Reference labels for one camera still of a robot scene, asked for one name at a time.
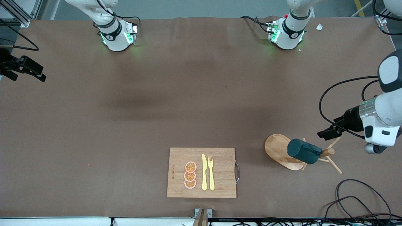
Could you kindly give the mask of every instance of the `knife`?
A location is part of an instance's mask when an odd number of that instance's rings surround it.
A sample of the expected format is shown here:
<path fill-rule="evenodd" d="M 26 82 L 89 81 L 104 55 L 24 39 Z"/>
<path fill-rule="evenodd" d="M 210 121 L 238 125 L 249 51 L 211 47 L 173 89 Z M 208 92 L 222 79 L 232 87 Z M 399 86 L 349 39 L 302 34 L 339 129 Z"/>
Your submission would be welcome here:
<path fill-rule="evenodd" d="M 205 158 L 205 155 L 202 154 L 202 189 L 204 191 L 207 190 L 207 176 L 205 174 L 206 170 L 208 168 L 208 163 L 207 163 L 207 159 Z"/>

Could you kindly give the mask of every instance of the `fork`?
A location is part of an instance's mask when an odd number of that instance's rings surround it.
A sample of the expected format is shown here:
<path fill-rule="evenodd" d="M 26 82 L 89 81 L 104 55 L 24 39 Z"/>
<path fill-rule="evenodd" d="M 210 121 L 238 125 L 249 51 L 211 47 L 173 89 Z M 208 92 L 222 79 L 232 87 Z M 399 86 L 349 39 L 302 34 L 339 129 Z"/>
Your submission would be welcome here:
<path fill-rule="evenodd" d="M 213 180 L 212 167 L 213 167 L 213 159 L 212 159 L 212 156 L 208 156 L 209 189 L 210 189 L 211 191 L 215 190 L 215 181 Z"/>

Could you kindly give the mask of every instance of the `wooden stick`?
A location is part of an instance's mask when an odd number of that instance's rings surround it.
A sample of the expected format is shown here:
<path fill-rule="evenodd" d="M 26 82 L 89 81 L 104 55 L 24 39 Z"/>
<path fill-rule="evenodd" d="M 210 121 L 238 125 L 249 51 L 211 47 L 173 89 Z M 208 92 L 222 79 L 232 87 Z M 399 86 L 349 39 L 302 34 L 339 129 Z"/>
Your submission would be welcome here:
<path fill-rule="evenodd" d="M 321 161 L 321 162 L 330 162 L 330 161 L 328 161 L 328 160 L 326 160 L 326 159 L 322 159 L 322 158 L 319 158 L 318 161 Z"/>
<path fill-rule="evenodd" d="M 328 149 L 328 148 L 332 148 L 332 146 L 334 146 L 334 145 L 338 142 L 339 139 L 340 139 L 340 137 L 336 138 L 336 139 L 327 147 L 327 149 Z"/>
<path fill-rule="evenodd" d="M 320 155 L 320 158 L 325 157 L 325 156 L 329 156 L 329 155 L 333 155 L 335 154 L 335 150 L 333 148 L 328 148 L 322 151 L 322 154 Z"/>
<path fill-rule="evenodd" d="M 307 163 L 304 163 L 303 167 L 301 168 L 301 169 L 302 169 L 302 171 L 304 171 L 304 169 L 306 168 L 306 166 L 307 166 Z"/>
<path fill-rule="evenodd" d="M 343 174 L 342 171 L 337 167 L 337 165 L 334 163 L 334 161 L 332 161 L 332 159 L 329 156 L 325 156 L 328 161 L 335 167 L 335 169 L 340 173 Z"/>

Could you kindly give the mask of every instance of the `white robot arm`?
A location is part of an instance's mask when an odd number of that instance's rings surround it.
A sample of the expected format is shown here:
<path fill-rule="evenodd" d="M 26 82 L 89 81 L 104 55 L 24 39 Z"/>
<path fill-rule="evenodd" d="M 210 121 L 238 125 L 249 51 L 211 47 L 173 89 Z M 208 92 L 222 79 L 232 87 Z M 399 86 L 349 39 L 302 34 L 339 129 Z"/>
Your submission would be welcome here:
<path fill-rule="evenodd" d="M 273 34 L 269 34 L 271 42 L 282 49 L 293 49 L 302 41 L 304 29 L 311 18 L 310 8 L 322 0 L 287 0 L 290 13 L 273 21 L 268 28 Z"/>
<path fill-rule="evenodd" d="M 364 101 L 334 119 L 336 125 L 355 132 L 364 131 L 365 151 L 378 154 L 395 144 L 402 131 L 402 50 L 388 55 L 378 67 L 378 78 L 383 91 L 377 97 Z M 318 132 L 330 140 L 344 132 L 338 126 Z"/>
<path fill-rule="evenodd" d="M 116 6 L 118 0 L 66 0 L 66 2 L 83 11 L 95 22 L 103 43 L 110 50 L 122 51 L 135 42 L 137 26 L 112 15 L 113 12 L 109 9 Z"/>

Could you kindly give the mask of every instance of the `wooden cutting board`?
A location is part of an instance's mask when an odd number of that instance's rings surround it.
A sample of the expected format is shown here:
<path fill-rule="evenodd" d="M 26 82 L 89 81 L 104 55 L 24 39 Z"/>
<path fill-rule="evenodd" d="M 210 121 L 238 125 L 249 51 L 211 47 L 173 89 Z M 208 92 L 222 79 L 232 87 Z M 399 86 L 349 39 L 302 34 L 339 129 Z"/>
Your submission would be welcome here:
<path fill-rule="evenodd" d="M 202 190 L 202 157 L 213 157 L 213 177 L 215 190 L 209 189 L 209 168 L 206 170 L 207 187 Z M 188 189 L 184 186 L 184 172 L 187 162 L 197 164 L 196 186 Z M 170 148 L 168 197 L 176 198 L 236 198 L 236 178 L 234 174 L 234 148 Z"/>

